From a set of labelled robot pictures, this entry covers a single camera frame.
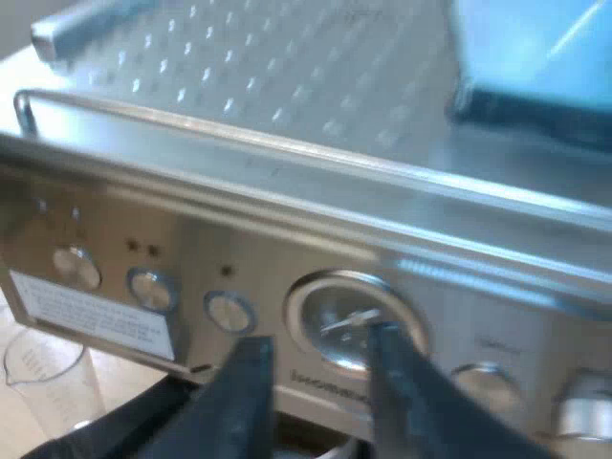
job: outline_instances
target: metal handle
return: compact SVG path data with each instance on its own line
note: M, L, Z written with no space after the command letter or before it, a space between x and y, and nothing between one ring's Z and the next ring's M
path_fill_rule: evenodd
M221 122L143 107L118 100L88 98L75 94L43 89L24 89L17 92L13 104L23 131L36 133L36 122L31 108L31 99L56 102L70 107L82 108L104 115L128 120L147 122L166 128L179 129L191 134L213 137L222 141L241 143L268 151L281 152L289 159L296 158L324 161L348 167L347 171L361 175L367 171L369 180L395 181L398 186L425 188L427 192L450 196L471 202L505 208L510 211L546 217L574 224L579 218L583 226L596 230L612 230L612 211L601 206L561 198L514 186L505 186L471 177L448 174L412 164L401 164L391 160L373 158L357 152L289 139L275 134L253 131Z
M157 0L89 0L32 24L38 58L52 62L69 57L93 37L119 21L155 5Z

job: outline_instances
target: pressure gauge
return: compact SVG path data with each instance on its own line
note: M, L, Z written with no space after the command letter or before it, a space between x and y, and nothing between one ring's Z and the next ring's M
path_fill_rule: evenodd
M367 325L373 322L400 323L426 353L426 330L409 302L369 274L310 274L290 290L285 308L287 327L297 345L349 376L367 377Z

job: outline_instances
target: plastic measuring cup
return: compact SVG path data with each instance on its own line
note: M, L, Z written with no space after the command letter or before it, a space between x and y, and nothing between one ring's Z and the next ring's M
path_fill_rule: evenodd
M51 438L104 414L94 365L81 344L27 329L7 346L4 368L7 385Z

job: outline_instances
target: round button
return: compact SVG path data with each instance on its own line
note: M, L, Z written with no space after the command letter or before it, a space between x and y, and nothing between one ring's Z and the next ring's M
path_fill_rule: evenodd
M158 313L167 313L178 302L178 290L167 276L133 268L127 274L127 285L141 306Z
M233 292L209 292L204 309L224 332L244 334L255 328L255 314L249 302Z
M495 413L507 411L520 401L516 384L494 363L462 366L451 376L464 392Z
M85 249L75 246L56 249L53 262L59 274L71 286L82 290L94 290L99 286L99 270Z

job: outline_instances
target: white sticker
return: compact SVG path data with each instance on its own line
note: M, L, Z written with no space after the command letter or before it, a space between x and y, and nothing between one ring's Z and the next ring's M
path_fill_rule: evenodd
M174 360L164 316L15 271L11 277L30 316Z

